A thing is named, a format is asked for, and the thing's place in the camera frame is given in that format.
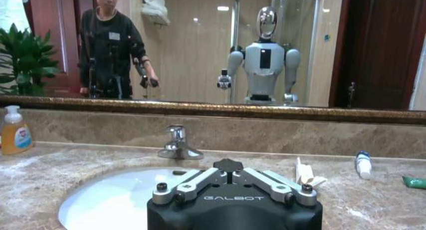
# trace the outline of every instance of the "bathroom counter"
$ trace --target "bathroom counter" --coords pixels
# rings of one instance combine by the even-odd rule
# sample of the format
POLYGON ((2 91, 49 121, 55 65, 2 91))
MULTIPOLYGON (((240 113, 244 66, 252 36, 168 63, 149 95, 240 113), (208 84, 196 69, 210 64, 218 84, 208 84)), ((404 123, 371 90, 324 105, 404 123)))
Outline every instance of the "bathroom counter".
MULTIPOLYGON (((203 151, 199 161, 157 157, 151 148, 37 143, 29 151, 0 156, 0 229, 61 230, 59 204, 89 179, 125 168, 208 168, 222 158, 244 167, 294 177, 295 155, 203 151)), ((300 156, 327 178, 318 188, 322 229, 426 229, 426 190, 403 185, 401 175, 426 177, 426 160, 372 159, 371 180, 359 179, 354 158, 300 156)))

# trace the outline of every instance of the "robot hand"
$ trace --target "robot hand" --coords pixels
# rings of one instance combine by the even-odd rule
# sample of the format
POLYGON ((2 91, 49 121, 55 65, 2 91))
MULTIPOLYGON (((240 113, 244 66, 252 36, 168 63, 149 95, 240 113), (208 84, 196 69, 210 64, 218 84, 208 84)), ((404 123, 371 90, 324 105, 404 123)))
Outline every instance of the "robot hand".
POLYGON ((227 75, 227 70, 220 70, 220 76, 216 79, 216 87, 220 89, 227 89, 232 86, 232 78, 227 75))
POLYGON ((298 96, 295 94, 283 94, 283 104, 290 105, 292 103, 296 103, 299 100, 298 96))

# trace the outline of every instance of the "chrome robot head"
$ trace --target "chrome robot head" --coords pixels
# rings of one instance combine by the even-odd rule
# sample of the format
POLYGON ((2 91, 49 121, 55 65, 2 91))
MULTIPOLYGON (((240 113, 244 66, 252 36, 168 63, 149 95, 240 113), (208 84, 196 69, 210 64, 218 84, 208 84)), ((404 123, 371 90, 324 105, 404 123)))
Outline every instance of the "chrome robot head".
POLYGON ((263 7, 256 16, 256 32, 262 39, 271 39, 276 28, 276 12, 272 7, 263 7))

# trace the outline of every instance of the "mirror frame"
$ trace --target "mirror frame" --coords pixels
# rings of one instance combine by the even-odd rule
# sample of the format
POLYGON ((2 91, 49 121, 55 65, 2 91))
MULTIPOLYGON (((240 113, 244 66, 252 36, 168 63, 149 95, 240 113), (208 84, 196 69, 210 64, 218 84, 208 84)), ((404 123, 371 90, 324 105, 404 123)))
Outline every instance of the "mirror frame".
POLYGON ((426 125, 426 112, 2 95, 0 107, 355 123, 426 125))

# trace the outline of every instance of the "name badge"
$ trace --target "name badge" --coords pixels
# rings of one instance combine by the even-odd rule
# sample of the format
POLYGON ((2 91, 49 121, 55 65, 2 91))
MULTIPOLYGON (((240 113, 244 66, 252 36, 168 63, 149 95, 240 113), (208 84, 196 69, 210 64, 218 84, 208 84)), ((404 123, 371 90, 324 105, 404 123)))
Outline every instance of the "name badge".
POLYGON ((119 40, 119 33, 109 32, 109 39, 110 40, 119 40))

